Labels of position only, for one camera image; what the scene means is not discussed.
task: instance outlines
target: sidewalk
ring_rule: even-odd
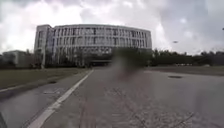
[[[64,94],[87,72],[46,84],[0,102],[0,112],[8,128],[26,127],[48,105]]]

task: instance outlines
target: blurred object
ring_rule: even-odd
[[[148,66],[150,56],[144,49],[120,48],[116,52],[125,74],[135,73],[138,69]]]
[[[174,44],[177,44],[177,43],[178,43],[178,41],[173,41],[173,43],[174,43]]]

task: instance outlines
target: cloud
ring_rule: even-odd
[[[0,52],[12,49],[33,49],[35,29],[39,24],[82,23],[81,7],[64,6],[59,2],[32,2],[25,7],[14,2],[1,5],[4,19],[0,23]]]
[[[36,25],[77,23],[147,29],[159,49],[218,50],[224,46],[223,6],[223,0],[1,1],[0,52],[33,49]]]

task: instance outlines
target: building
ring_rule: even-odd
[[[2,58],[4,62],[12,64],[16,68],[29,68],[32,65],[32,55],[24,51],[4,52]]]
[[[36,29],[34,51],[43,54],[42,64],[45,64],[46,54],[50,54],[59,63],[59,56],[64,55],[73,61],[80,50],[83,53],[102,55],[110,54],[114,48],[119,47],[151,49],[151,33],[113,25],[82,24],[54,28],[40,25]]]

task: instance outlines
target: asphalt road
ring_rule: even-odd
[[[126,76],[119,71],[95,69],[42,128],[224,127],[224,77],[154,71]],[[16,128],[21,126],[16,124],[25,126],[35,120],[83,76],[58,82],[57,88],[66,86],[59,95],[46,93],[52,90],[52,85],[47,85],[1,103],[6,124]]]

